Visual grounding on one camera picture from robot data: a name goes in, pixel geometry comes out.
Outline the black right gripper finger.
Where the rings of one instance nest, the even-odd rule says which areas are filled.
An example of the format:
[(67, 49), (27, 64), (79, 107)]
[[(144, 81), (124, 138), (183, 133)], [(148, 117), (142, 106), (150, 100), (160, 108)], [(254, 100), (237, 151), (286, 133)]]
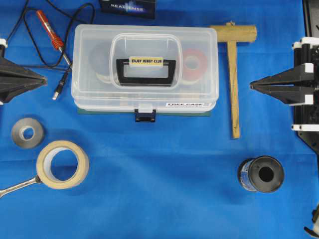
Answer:
[(268, 76), (250, 83), (251, 88), (257, 86), (291, 85), (310, 82), (314, 79), (313, 63), (304, 63), (273, 76)]
[(300, 86), (257, 86), (251, 88), (291, 106), (313, 105), (314, 89)]

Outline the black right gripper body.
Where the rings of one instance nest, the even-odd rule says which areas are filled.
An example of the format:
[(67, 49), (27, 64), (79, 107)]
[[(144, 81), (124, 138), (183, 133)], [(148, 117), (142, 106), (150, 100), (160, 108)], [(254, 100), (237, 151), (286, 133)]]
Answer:
[(311, 63), (306, 69), (313, 71), (309, 81), (298, 83), (302, 88), (310, 88), (310, 93), (302, 93), (302, 102), (294, 105), (295, 131), (319, 131), (319, 39), (303, 37), (292, 45), (294, 50), (294, 66)]

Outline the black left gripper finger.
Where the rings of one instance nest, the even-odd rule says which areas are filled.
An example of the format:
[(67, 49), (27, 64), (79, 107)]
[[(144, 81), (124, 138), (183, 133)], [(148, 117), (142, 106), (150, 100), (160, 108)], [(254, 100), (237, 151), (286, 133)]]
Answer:
[(0, 57), (0, 102), (8, 103), (14, 97), (47, 85), (47, 79)]

